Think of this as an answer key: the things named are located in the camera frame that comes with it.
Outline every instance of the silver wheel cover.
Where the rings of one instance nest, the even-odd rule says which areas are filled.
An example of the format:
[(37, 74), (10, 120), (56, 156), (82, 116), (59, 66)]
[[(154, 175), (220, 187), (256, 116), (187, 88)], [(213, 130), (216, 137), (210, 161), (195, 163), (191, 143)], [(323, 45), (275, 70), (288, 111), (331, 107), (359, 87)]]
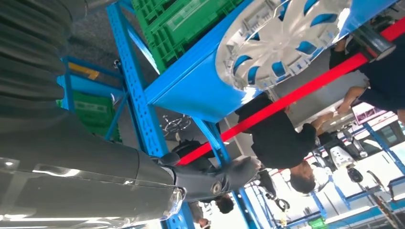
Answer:
[(335, 42), (351, 0), (255, 0), (235, 19), (216, 55), (232, 87), (267, 89), (306, 69)]

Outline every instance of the red crossbar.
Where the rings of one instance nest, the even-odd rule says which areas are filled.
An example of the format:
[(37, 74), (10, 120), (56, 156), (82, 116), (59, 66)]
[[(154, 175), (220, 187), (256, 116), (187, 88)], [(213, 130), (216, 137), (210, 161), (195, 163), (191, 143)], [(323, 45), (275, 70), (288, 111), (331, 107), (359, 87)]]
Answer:
[[(405, 33), (405, 18), (402, 18), (401, 20), (397, 21), (394, 25), (388, 27), (381, 34), (389, 41), (393, 41), (403, 33)], [(236, 136), (238, 133), (247, 130), (248, 128), (254, 126), (255, 124), (269, 117), (270, 115), (276, 113), (277, 111), (282, 110), (288, 105), (298, 101), (299, 99), (305, 97), (306, 95), (320, 89), (324, 85), (331, 83), (340, 76), (345, 75), (350, 71), (353, 71), (354, 69), (360, 67), (365, 63), (367, 63), (367, 59), (361, 53), (354, 55), (345, 62), (339, 64), (338, 66), (327, 71), (326, 73), (318, 76), (316, 79), (306, 83), (302, 87), (275, 101), (274, 103), (270, 104), (269, 106), (263, 108), (262, 110), (253, 114), (249, 118), (245, 119), (241, 123), (232, 127), (228, 131), (224, 132), (221, 135), (222, 140), (223, 141), (229, 140), (230, 138)], [(211, 146), (207, 142), (201, 147), (195, 149), (194, 151), (183, 157), (178, 163), (178, 165), (186, 165), (194, 161), (195, 159), (201, 157), (202, 155), (206, 154), (210, 150)]]

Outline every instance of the green storage bin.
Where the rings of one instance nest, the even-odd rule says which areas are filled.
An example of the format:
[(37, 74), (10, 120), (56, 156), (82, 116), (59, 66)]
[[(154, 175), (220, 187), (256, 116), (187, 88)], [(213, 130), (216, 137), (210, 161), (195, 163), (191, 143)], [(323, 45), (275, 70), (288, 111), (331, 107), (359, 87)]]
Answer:
[(160, 73), (243, 0), (131, 0)]
[(328, 225), (325, 224), (324, 218), (314, 219), (308, 222), (312, 229), (328, 229)]
[[(104, 137), (114, 118), (115, 110), (111, 99), (80, 92), (73, 92), (75, 113), (91, 133)], [(111, 140), (121, 142), (118, 125), (115, 127)]]

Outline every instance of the man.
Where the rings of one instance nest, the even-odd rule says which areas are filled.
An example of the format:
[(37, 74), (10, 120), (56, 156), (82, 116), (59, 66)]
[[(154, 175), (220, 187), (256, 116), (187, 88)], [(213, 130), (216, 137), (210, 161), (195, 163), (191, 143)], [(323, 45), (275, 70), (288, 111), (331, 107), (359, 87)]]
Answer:
[[(236, 111), (241, 122), (264, 107), (272, 104), (266, 93), (245, 104)], [(311, 124), (304, 124), (297, 133), (285, 111), (279, 111), (249, 128), (246, 133), (253, 137), (253, 152), (268, 168), (286, 169), (291, 172), (291, 186), (298, 192), (309, 193), (315, 187), (312, 169), (304, 158), (315, 147), (317, 133), (333, 113), (319, 117)]]
[[(180, 158), (182, 158), (200, 146), (201, 146), (201, 144), (199, 141), (194, 141), (194, 140), (180, 141), (180, 144), (178, 146), (176, 146), (172, 150), (172, 152), (178, 154), (180, 156)], [(199, 170), (199, 171), (209, 171), (210, 169), (213, 169), (214, 168), (213, 165), (207, 158), (207, 157), (210, 158), (213, 156), (209, 156), (209, 155), (213, 155), (213, 152), (210, 152), (208, 154), (208, 156), (206, 155), (204, 157), (198, 158), (197, 160), (194, 160), (188, 166), (192, 167), (195, 170)], [(228, 214), (230, 211), (232, 211), (234, 209), (234, 202), (232, 201), (229, 194), (217, 196), (212, 199), (201, 200), (201, 202), (203, 202), (203, 203), (211, 203), (212, 201), (215, 201), (216, 206), (218, 207), (219, 211), (222, 214)]]
[(189, 203), (189, 207), (194, 223), (199, 224), (202, 229), (210, 229), (211, 222), (203, 217), (203, 210), (198, 205), (198, 202)]
[(234, 209), (234, 202), (229, 194), (218, 196), (213, 199), (200, 200), (200, 202), (207, 204), (211, 203), (212, 201), (215, 201), (215, 205), (222, 214), (228, 214)]
[[(339, 113), (345, 113), (356, 100), (366, 102), (382, 110), (393, 111), (401, 122), (405, 122), (405, 77), (403, 65), (405, 58), (405, 35), (394, 40), (396, 49), (379, 61), (367, 63), (359, 68), (369, 79), (369, 87), (351, 87), (343, 103), (338, 108)], [(332, 49), (330, 68), (348, 59), (354, 53), (345, 52), (346, 40), (343, 39)]]

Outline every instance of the black t-shirt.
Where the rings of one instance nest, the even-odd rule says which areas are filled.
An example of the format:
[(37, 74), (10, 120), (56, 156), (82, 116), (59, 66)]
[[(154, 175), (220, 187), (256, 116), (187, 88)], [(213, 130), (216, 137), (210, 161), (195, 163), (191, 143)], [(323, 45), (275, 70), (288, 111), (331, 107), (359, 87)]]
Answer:
[[(236, 111), (239, 122), (271, 103), (266, 94), (259, 95)], [(295, 167), (315, 146), (315, 128), (306, 124), (303, 130), (297, 133), (284, 111), (279, 111), (254, 125), (249, 129), (249, 133), (253, 138), (253, 152), (268, 168)]]
[[(371, 89), (359, 97), (359, 100), (387, 111), (396, 112), (405, 109), (405, 76), (403, 64), (405, 63), (405, 35), (394, 40), (396, 49), (380, 61), (367, 63), (359, 68), (370, 80)], [(330, 68), (347, 60), (354, 53), (346, 54), (345, 51), (335, 52), (330, 55)]]

